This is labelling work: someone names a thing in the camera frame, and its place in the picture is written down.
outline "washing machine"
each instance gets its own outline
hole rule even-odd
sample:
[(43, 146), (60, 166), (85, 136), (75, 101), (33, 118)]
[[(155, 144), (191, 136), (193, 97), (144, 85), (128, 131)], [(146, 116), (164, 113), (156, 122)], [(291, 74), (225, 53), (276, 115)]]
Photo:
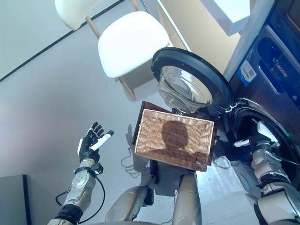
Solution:
[[(229, 82), (209, 62), (182, 49), (163, 48), (152, 59), (158, 92), (167, 105), (184, 115), (209, 115), (222, 121), (230, 143), (225, 155), (240, 162), (233, 166), (245, 189), (252, 193), (257, 189), (259, 195), (270, 180), (290, 182), (300, 190), (299, 11), (300, 1), (276, 2)], [(253, 175), (257, 147), (251, 143), (262, 138), (262, 127), (270, 134), (268, 143), (276, 159), (270, 165), (280, 159), (280, 168), (257, 183), (257, 174)], [(293, 194), (299, 204), (299, 193)], [(298, 207), (293, 208), (299, 218)], [(259, 218), (261, 212), (255, 212)]]

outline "label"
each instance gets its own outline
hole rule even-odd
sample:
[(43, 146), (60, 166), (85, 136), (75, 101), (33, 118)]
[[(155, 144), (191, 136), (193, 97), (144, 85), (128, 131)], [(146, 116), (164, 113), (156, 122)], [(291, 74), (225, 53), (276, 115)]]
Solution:
[(250, 63), (245, 60), (237, 72), (243, 84), (247, 87), (250, 82), (257, 76)]

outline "washing machine door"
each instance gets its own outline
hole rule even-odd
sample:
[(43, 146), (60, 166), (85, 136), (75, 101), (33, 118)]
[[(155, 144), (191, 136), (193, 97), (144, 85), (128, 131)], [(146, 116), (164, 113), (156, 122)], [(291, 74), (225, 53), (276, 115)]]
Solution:
[(171, 108), (219, 116), (233, 103), (227, 80), (210, 63), (183, 49), (167, 47), (152, 59), (158, 92)]

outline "wicker basket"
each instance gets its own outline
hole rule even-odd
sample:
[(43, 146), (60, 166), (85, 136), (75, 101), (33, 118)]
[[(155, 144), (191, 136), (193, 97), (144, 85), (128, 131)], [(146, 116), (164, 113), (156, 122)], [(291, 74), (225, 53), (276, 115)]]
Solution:
[(192, 170), (206, 171), (214, 122), (144, 109), (135, 153)]

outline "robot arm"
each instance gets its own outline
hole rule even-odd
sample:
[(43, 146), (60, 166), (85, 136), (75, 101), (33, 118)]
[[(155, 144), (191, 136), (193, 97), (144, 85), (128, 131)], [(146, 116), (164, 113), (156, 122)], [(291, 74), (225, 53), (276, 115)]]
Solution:
[(254, 204), (261, 225), (298, 224), (300, 222), (300, 194), (281, 166), (281, 159), (272, 153), (279, 143), (260, 121), (258, 134), (236, 142), (236, 147), (254, 145), (251, 167), (262, 188), (261, 198)]
[(112, 135), (109, 131), (101, 135), (103, 130), (95, 122), (88, 130), (86, 136), (79, 141), (78, 155), (80, 166), (75, 170), (71, 190), (56, 217), (48, 225), (77, 225), (81, 216), (90, 205), (91, 193), (95, 187), (95, 177), (103, 172), (103, 167), (98, 163), (99, 147)]

